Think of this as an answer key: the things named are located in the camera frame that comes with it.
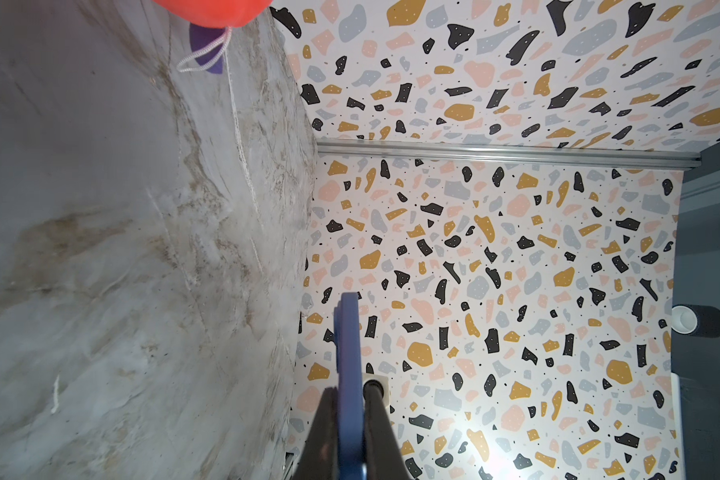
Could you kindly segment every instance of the terrazzo wallpaper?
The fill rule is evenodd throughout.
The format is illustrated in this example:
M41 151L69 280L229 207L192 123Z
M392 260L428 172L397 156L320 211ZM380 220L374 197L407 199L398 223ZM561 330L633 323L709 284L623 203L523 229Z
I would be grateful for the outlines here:
M360 295L413 478L678 478L670 383L682 174L320 158L288 449Z
M275 0L319 137L701 151L720 0Z

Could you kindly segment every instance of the purple fabric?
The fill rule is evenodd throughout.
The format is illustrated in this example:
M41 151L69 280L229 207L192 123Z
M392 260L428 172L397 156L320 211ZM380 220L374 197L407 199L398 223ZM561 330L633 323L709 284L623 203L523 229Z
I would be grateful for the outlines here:
M365 480L364 410L358 293L345 292L333 311L338 372L338 470L342 480Z
M201 27L199 25L195 25L193 23L190 24L190 47L192 48L193 52L197 52L198 50L201 50L209 43L216 40L218 37L220 37L224 33L223 28L208 28L208 27ZM204 54L201 57L197 58L197 64L200 66L203 66L206 64L209 60L213 58L214 55L219 53L219 50L221 49L221 45L214 48L210 52ZM221 72L224 71L224 61L220 58L214 65L207 70L207 72L215 73L215 74L221 74Z

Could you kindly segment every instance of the white cord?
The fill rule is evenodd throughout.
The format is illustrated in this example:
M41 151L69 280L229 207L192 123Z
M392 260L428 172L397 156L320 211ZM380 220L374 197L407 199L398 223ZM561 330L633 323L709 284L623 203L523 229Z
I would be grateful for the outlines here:
M224 28L224 33L222 33L216 40L206 45L201 50L198 50L197 52L192 52L192 54L187 55L184 57L181 62L176 64L176 70L178 70L181 73L184 72L204 72L205 70L208 70L213 65L215 65L222 55L224 55L224 52L226 52L227 46L230 44L230 39L232 38L232 27L226 27ZM199 67L182 67L182 65L187 64L189 62L192 62L192 60L195 60L198 57L201 57L205 54L211 53L211 51L221 45L221 48L216 53L216 55L213 56L211 60L208 62L202 64Z

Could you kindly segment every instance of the terrazzo pattern ceiling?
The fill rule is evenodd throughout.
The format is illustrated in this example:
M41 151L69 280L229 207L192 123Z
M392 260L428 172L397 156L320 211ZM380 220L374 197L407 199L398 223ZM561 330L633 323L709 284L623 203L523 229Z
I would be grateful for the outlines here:
M360 295L414 478L678 478L670 383L682 174L324 157L288 449Z
M701 151L720 0L275 0L319 137Z

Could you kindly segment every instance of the blue handle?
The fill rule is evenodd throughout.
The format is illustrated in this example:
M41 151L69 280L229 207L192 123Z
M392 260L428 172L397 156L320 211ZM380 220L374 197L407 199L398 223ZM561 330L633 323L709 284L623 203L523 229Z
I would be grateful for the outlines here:
M338 476L365 480L360 315L357 292L342 293L333 311L338 371Z

